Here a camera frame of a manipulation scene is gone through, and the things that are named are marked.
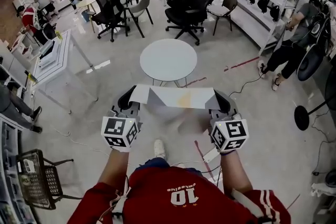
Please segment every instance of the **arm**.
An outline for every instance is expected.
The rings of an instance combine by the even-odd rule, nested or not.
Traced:
[[[230,194],[232,189],[245,193],[253,190],[237,151],[221,156],[220,165],[223,173],[224,192]]]
[[[128,166],[128,157],[128,152],[112,150],[98,182],[105,183],[123,193]]]
[[[292,16],[292,20],[290,23],[286,26],[286,30],[293,29],[296,25],[298,25],[303,19],[304,14],[302,12],[298,12],[295,15]]]

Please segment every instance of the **electronic device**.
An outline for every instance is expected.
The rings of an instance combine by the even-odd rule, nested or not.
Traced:
[[[58,58],[60,47],[60,40],[56,38],[55,40],[48,41],[41,49],[40,62],[38,64],[39,68],[43,69],[51,63],[55,62]]]

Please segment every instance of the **gray floor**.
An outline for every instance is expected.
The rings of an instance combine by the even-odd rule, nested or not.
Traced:
[[[42,134],[26,133],[23,137],[24,150],[39,148],[46,158],[58,161],[73,158],[74,163],[58,167],[60,181],[65,194],[82,196],[98,180],[106,164],[109,148],[100,136],[101,120],[111,106],[113,98],[120,92],[137,83],[151,84],[152,81],[141,70],[139,57],[141,51],[151,42],[174,38],[177,30],[166,32],[166,17],[160,0],[151,0],[149,7],[154,25],[152,26],[146,14],[140,17],[140,26],[146,38],[141,38],[135,24],[130,22],[131,32],[126,37],[124,30],[115,35],[115,42],[110,42],[107,33],[100,40],[92,32],[89,23],[85,23],[80,13],[75,15],[72,8],[61,12],[57,30],[71,28],[85,54],[99,65],[110,61],[110,64],[93,72],[86,73],[88,67],[73,49],[70,56],[71,69],[77,73],[86,86],[97,91],[99,100],[92,102],[84,93],[73,89],[64,79],[52,82],[47,92],[57,100],[68,103],[72,115],[55,106],[39,93],[36,93],[35,104],[41,105],[43,112],[39,124],[44,128]],[[231,93],[239,91],[242,85],[258,78],[257,61],[224,72],[227,67],[253,59],[258,56],[258,47],[254,45],[237,27],[229,30],[227,20],[220,20],[216,35],[212,36],[214,19],[209,16],[204,23],[205,32],[197,33],[201,45],[196,47],[194,40],[184,34],[181,39],[189,43],[197,52],[198,63],[188,81],[195,82],[190,87],[213,87]],[[301,83],[295,76],[283,83],[278,92],[271,89],[272,76],[245,86],[242,94],[233,95],[243,117],[248,122],[250,140],[239,151],[242,162],[256,189],[273,189],[282,203],[288,207],[295,198],[297,201],[290,207],[292,223],[311,223],[312,214],[318,203],[318,198],[310,196],[310,186],[313,182],[322,182],[323,176],[312,178],[311,171],[315,168],[318,158],[318,148],[324,136],[317,130],[309,128],[305,132],[297,129],[293,112],[296,105],[302,104],[307,108],[314,107],[322,100],[322,95],[316,89],[314,82],[309,80]],[[144,126],[130,154],[128,174],[136,166],[153,157],[153,141],[161,137],[166,143],[168,161],[185,163],[186,167],[195,167],[206,171],[194,141],[197,140],[201,151],[205,154],[213,148],[206,134],[200,130],[189,129],[184,122],[190,122],[193,115],[199,111],[175,111],[182,113],[180,120],[160,121],[160,112],[155,111],[157,122],[152,122],[144,110]],[[327,111],[321,108],[318,114]],[[330,139],[335,136],[335,129],[330,115],[317,120],[316,126],[323,128]],[[335,156],[333,145],[323,145],[319,170],[325,172],[331,167]],[[219,158],[209,165],[214,168]],[[38,209],[38,215],[43,224],[66,223],[78,201],[62,200],[57,203],[57,209],[46,211]]]

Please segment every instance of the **gray chair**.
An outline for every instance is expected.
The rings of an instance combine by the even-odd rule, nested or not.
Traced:
[[[151,15],[149,14],[148,11],[148,6],[151,0],[138,0],[136,5],[131,5],[125,8],[126,10],[126,18],[132,18],[135,25],[137,26],[141,36],[144,38],[145,36],[143,35],[141,28],[139,26],[139,16],[144,13],[144,11],[147,12],[149,20],[151,21],[151,24],[153,24]]]
[[[206,11],[217,17],[213,36],[215,35],[219,18],[224,17],[228,18],[228,20],[230,21],[230,28],[232,31],[232,22],[230,13],[236,8],[237,4],[238,4],[237,0],[223,0],[223,2],[221,0],[212,0],[211,3],[208,5]]]

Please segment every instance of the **shoe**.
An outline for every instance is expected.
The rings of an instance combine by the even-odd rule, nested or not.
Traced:
[[[266,68],[266,66],[265,66],[265,64],[264,64],[264,61],[263,60],[260,60],[259,62],[258,62],[258,71],[259,71],[259,76],[262,78],[262,79],[264,79],[265,78],[265,75],[266,74],[264,74],[263,73],[263,70]]]
[[[33,116],[31,116],[31,120],[32,121],[37,121],[38,116],[41,114],[42,112],[42,108],[39,106],[34,112],[33,112]]]
[[[166,152],[164,150],[163,141],[161,139],[156,139],[154,142],[154,155],[155,158],[166,159]]]
[[[277,91],[280,84],[277,84],[277,79],[280,78],[280,74],[277,74],[274,78],[273,78],[273,83],[272,83],[272,90]]]
[[[34,125],[32,131],[40,134],[42,132],[42,127]]]

